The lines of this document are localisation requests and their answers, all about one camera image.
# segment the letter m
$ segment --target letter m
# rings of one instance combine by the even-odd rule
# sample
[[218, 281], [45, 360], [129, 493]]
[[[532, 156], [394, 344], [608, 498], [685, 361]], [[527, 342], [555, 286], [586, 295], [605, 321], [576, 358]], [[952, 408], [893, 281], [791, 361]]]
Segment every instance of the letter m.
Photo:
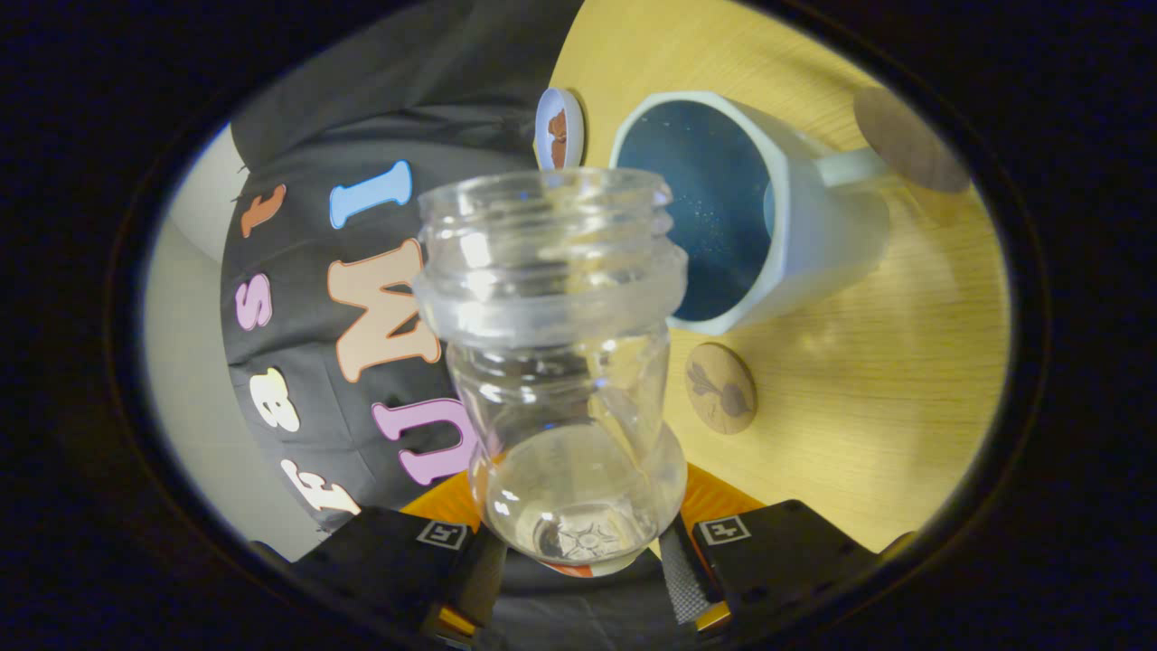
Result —
[[401, 325], [418, 313], [418, 301], [391, 287], [408, 286], [421, 269], [422, 250], [413, 237], [382, 254], [330, 264], [330, 297], [366, 309], [338, 340], [338, 367], [346, 380], [356, 383], [362, 371], [377, 364], [410, 357], [434, 364], [442, 358], [437, 338], [421, 319], [408, 333], [398, 334]]

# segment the white wall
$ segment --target white wall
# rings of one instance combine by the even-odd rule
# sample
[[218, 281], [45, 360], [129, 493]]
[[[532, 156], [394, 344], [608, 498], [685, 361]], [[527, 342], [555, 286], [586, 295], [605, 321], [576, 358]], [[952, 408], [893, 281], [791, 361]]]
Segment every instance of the white wall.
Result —
[[260, 457], [221, 338], [220, 259], [239, 167], [226, 130], [174, 198], [147, 272], [145, 363], [161, 434], [192, 484], [241, 538], [295, 561], [325, 534]]

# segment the glass jar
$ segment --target glass jar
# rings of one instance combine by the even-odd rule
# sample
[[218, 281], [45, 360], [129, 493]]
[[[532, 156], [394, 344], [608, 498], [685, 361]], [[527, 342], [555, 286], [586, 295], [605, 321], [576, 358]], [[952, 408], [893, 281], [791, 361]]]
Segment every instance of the glass jar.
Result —
[[419, 198], [413, 282], [480, 445], [486, 525], [551, 565], [629, 564], [671, 523], [686, 463], [663, 423], [686, 253], [654, 173], [488, 176]]

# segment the purple letter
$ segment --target purple letter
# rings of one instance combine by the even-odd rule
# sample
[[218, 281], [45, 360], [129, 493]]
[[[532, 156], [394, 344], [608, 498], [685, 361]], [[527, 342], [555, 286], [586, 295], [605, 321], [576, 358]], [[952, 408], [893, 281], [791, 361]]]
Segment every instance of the purple letter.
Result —
[[470, 466], [470, 456], [478, 444], [478, 435], [474, 434], [473, 426], [466, 416], [466, 408], [460, 402], [451, 399], [429, 400], [390, 409], [381, 402], [371, 408], [377, 429], [382, 430], [385, 438], [396, 442], [401, 438], [401, 431], [429, 423], [447, 422], [458, 428], [462, 441], [454, 447], [430, 452], [428, 454], [414, 454], [408, 450], [403, 450], [398, 458], [401, 467], [410, 473], [415, 482], [428, 486], [437, 478], [454, 475], [465, 471]]
[[237, 323], [245, 331], [252, 331], [256, 325], [265, 325], [273, 318], [273, 296], [270, 290], [270, 279], [258, 273], [242, 282], [234, 295], [237, 302]]

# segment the wooden coaster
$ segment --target wooden coaster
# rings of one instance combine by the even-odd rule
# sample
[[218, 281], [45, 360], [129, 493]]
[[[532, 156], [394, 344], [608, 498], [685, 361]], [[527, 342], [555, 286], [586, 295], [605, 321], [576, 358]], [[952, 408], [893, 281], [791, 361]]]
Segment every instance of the wooden coaster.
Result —
[[687, 399], [707, 427], [736, 435], [756, 419], [756, 383], [727, 347], [701, 345], [687, 356]]

